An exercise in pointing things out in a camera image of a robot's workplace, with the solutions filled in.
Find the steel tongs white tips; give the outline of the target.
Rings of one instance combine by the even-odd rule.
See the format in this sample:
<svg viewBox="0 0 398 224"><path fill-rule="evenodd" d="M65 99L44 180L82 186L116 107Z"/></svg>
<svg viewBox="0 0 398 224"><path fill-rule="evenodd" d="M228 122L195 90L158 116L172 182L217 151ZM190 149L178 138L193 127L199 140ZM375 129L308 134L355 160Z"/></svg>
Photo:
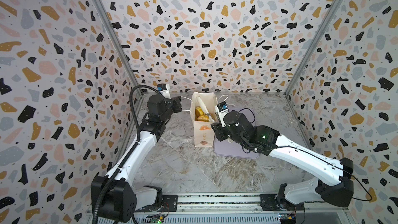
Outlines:
<svg viewBox="0 0 398 224"><path fill-rule="evenodd" d="M204 112L204 114L209 118L209 121L212 123L215 123L215 120L213 119L212 115L208 111L205 103L203 102L203 100L201 99L200 96L197 97L197 102L198 102L200 108L202 109L202 111Z"/></svg>

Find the printed paper bread bag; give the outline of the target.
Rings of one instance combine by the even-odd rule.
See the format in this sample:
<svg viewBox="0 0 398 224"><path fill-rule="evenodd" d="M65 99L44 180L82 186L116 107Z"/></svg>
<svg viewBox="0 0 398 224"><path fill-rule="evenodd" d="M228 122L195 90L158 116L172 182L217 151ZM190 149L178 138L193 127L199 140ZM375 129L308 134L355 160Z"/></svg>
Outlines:
<svg viewBox="0 0 398 224"><path fill-rule="evenodd" d="M197 97L200 96L205 103L208 111L212 115L215 123L219 122L215 114L215 106L219 103L215 93L199 93L194 92L191 97L191 105L189 110L190 118L193 123L194 131L194 145L195 147L213 147L215 133L211 128L212 122L201 122L197 121L197 116L195 115L195 108L199 106L197 102Z"/></svg>

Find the round yellow tart bread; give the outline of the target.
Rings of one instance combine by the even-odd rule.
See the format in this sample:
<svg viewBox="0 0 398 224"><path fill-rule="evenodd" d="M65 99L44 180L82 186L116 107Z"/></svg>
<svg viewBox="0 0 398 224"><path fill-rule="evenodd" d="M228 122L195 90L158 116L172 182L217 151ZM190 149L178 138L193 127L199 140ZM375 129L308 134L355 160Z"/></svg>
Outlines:
<svg viewBox="0 0 398 224"><path fill-rule="evenodd" d="M201 109L200 106L198 106L198 107L195 108L195 115L196 115L197 117L200 117L200 116L202 116L202 115L205 115L205 113L203 112L203 110Z"/></svg>

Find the knotted brown bun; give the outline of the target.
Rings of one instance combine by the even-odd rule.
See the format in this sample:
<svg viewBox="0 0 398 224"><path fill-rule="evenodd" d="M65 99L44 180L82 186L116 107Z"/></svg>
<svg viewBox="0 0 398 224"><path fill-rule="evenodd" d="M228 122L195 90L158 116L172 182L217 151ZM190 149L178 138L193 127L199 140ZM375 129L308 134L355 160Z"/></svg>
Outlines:
<svg viewBox="0 0 398 224"><path fill-rule="evenodd" d="M197 121L201 121L201 122L210 122L210 119L209 119L209 117L208 117L207 115L200 115L200 116L197 118Z"/></svg>

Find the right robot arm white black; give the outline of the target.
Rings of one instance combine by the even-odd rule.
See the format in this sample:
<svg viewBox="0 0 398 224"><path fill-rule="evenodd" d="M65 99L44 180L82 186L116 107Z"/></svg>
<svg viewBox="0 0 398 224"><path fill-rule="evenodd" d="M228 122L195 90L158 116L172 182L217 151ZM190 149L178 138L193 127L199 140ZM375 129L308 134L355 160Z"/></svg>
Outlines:
<svg viewBox="0 0 398 224"><path fill-rule="evenodd" d="M253 126L237 111L227 113L222 122L211 124L219 141L227 139L242 148L281 159L308 173L313 178L297 184L281 184L275 204L290 210L304 202L323 201L337 207L348 207L354 193L353 162L332 159L307 149L265 125Z"/></svg>

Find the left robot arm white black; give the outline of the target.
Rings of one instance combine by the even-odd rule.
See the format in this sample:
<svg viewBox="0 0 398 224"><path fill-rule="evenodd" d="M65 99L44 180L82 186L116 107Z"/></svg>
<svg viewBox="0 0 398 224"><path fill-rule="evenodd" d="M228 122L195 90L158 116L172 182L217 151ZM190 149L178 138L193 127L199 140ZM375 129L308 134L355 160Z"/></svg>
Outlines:
<svg viewBox="0 0 398 224"><path fill-rule="evenodd" d="M94 224L98 223L99 218L127 223L135 219L137 210L145 208L156 212L163 208L160 187L134 189L133 181L146 156L161 138L171 116L182 112L181 97L155 94L149 98L147 107L146 117L136 124L134 142L106 175L96 176L91 184Z"/></svg>

